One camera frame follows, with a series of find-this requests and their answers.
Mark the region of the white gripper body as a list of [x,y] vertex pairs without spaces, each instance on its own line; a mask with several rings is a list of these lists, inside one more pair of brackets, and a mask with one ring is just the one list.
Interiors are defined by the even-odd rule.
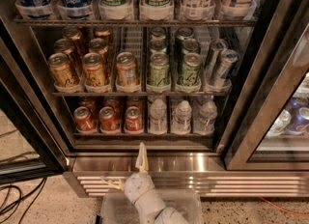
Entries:
[[133,173],[126,179],[124,193],[131,203],[136,202],[144,193],[155,188],[148,173]]

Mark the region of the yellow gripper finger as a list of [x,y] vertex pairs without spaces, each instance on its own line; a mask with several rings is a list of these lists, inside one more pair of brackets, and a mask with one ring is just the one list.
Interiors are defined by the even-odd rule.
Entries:
[[125,181],[122,179],[111,179],[109,177],[101,176],[100,179],[108,184],[109,186],[119,189],[119,190],[124,190],[125,189]]
[[143,142],[139,145],[139,153],[135,162],[135,167],[140,171],[147,173],[149,171],[149,162],[147,156],[147,149]]

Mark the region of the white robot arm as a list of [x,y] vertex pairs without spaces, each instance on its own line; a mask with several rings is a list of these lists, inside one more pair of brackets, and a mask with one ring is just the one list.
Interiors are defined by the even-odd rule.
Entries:
[[155,189],[149,175],[147,149],[143,142],[135,162],[137,173],[131,174],[125,181],[112,181],[104,176],[101,180],[124,192],[128,200],[139,213],[140,224],[189,224],[187,220],[172,207],[167,207]]

